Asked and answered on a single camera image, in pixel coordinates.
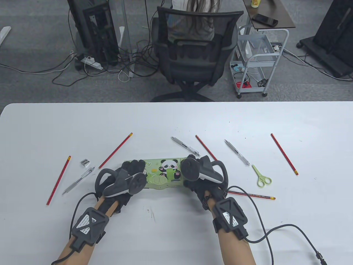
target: chair base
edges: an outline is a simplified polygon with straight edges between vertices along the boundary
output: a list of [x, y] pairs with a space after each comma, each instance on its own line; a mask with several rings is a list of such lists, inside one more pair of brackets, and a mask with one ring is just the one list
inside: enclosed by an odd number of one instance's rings
[[180, 86], [182, 91], [156, 96], [151, 100], [151, 102], [162, 102], [173, 99], [184, 99], [186, 102], [190, 102], [192, 100], [200, 102], [214, 102], [212, 99], [209, 99], [197, 93], [208, 83], [200, 82], [197, 85], [194, 85], [194, 82], [183, 82], [178, 80], [176, 80], [176, 82]]

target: wrist tracker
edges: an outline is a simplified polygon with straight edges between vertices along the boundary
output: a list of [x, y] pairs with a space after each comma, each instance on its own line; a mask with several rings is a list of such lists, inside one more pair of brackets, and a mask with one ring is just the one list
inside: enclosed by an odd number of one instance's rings
[[216, 233], [221, 228], [226, 233], [233, 231], [239, 240], [249, 235], [244, 228], [244, 225], [247, 223], [247, 217], [233, 197], [217, 202], [213, 207], [213, 213], [216, 216], [213, 220]]

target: power strip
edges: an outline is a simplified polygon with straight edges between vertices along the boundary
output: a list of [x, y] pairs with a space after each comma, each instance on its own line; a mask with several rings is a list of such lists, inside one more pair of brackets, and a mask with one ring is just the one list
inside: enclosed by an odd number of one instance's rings
[[103, 70], [103, 67], [101, 66], [100, 63], [97, 63], [93, 57], [84, 57], [81, 62], [86, 63], [86, 65], [90, 65], [98, 70]]

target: hand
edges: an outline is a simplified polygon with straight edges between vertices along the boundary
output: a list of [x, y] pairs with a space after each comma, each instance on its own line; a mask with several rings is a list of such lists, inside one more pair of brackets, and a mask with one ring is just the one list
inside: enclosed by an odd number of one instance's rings
[[[188, 157], [195, 159], [195, 156], [193, 155], [189, 155]], [[184, 186], [189, 188], [192, 192], [195, 192], [202, 203], [202, 207], [205, 210], [209, 210], [210, 208], [213, 208], [214, 204], [217, 201], [220, 201], [227, 196], [228, 176], [226, 178], [226, 181], [219, 184], [206, 179], [197, 179], [196, 181], [184, 180]], [[210, 200], [211, 202], [214, 202], [212, 203], [212, 205], [208, 205], [207, 202], [210, 198], [214, 199]]]
[[[128, 174], [130, 176], [135, 175], [137, 173], [143, 172], [144, 168], [146, 166], [145, 161], [143, 160], [133, 160], [131, 162], [126, 161], [122, 164], [122, 166], [120, 168], [118, 168], [117, 170], [115, 170], [116, 172], [119, 173], [119, 171], [121, 169], [124, 169], [128, 172]], [[105, 181], [103, 181], [103, 183], [101, 184], [97, 184], [95, 185], [95, 190], [96, 190], [96, 196], [97, 198], [100, 198], [103, 194], [103, 190], [108, 187], [111, 184], [115, 183], [115, 177], [110, 175], [107, 177], [107, 179]], [[121, 208], [123, 205], [127, 205], [127, 203], [129, 202], [130, 198], [132, 197], [131, 194], [129, 193], [124, 193], [124, 194], [120, 194], [118, 196], [115, 197], [110, 197], [110, 198], [105, 198], [104, 200], [104, 205], [102, 205], [102, 207], [109, 209], [112, 204], [116, 201], [119, 202], [118, 207], [116, 208], [115, 212], [120, 212]]]

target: cartoon panda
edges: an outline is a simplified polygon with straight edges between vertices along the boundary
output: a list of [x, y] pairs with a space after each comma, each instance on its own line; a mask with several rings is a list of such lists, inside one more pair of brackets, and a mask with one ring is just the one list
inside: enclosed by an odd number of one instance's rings
[[159, 170], [162, 172], [160, 176], [165, 176], [168, 181], [173, 181], [175, 179], [179, 179], [181, 176], [181, 172], [178, 170], [178, 160], [165, 160], [161, 161], [161, 166]]

